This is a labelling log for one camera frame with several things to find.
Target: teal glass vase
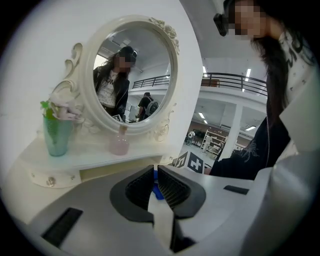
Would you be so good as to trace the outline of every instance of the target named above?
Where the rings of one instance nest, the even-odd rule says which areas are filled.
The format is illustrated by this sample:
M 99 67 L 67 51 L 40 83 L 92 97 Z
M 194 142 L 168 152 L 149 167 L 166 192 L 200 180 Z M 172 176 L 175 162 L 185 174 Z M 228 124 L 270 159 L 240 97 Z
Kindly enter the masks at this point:
M 71 120 L 58 120 L 43 117 L 44 141 L 53 157 L 63 156 L 68 150 L 68 140 L 73 130 Z

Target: hand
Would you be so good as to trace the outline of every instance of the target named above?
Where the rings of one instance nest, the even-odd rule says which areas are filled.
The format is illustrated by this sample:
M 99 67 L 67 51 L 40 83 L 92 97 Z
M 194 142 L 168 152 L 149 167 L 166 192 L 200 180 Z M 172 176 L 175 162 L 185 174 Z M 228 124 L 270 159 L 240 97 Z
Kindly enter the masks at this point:
M 210 175 L 211 168 L 204 168 L 204 174 Z

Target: mirror frame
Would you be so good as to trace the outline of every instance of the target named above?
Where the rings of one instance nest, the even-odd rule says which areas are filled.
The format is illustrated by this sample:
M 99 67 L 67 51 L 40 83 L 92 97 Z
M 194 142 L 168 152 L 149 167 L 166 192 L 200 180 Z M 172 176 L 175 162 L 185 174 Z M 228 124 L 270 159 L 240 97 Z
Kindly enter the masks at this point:
M 147 29 L 154 33 L 166 47 L 170 60 L 170 82 L 159 108 L 150 118 L 135 124 L 119 122 L 106 113 L 98 100 L 93 80 L 95 59 L 103 41 L 115 33 L 130 28 Z M 143 15 L 129 15 L 106 23 L 90 38 L 83 48 L 79 62 L 79 90 L 86 109 L 99 126 L 117 133 L 122 124 L 127 126 L 126 134 L 134 135 L 146 133 L 164 119 L 168 119 L 168 114 L 174 106 L 174 93 L 177 93 L 179 73 L 179 41 L 175 38 L 176 36 L 175 30 L 162 20 Z

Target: black jacket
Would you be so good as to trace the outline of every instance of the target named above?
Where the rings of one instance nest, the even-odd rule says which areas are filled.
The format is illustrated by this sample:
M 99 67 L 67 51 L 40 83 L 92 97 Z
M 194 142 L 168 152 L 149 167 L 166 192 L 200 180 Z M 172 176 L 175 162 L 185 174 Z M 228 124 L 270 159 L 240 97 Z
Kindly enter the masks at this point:
M 272 167 L 290 141 L 287 129 L 282 122 L 270 125 L 270 104 L 267 101 L 266 118 L 261 123 L 249 145 L 239 154 L 215 161 L 210 175 L 254 180 L 258 171 Z
M 101 86 L 102 79 L 99 77 L 100 67 L 96 67 L 93 70 L 93 83 L 95 86 L 95 91 L 98 92 Z M 125 114 L 126 105 L 128 101 L 128 90 L 129 90 L 129 80 L 123 77 L 119 77 L 114 81 L 113 86 L 120 88 L 120 91 L 117 93 L 115 98 L 115 108 L 112 112 L 112 116 L 120 115 L 123 118 Z

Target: white column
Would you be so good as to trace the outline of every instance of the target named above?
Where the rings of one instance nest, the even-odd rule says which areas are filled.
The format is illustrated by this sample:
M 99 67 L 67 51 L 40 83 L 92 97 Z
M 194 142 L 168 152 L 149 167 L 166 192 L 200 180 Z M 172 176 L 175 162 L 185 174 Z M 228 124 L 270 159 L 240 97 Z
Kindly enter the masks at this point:
M 239 105 L 239 104 L 236 105 L 229 136 L 228 136 L 228 139 L 226 140 L 226 143 L 224 145 L 219 161 L 224 158 L 231 157 L 232 151 L 234 150 L 234 147 L 239 135 L 242 109 L 243 109 L 242 105 Z

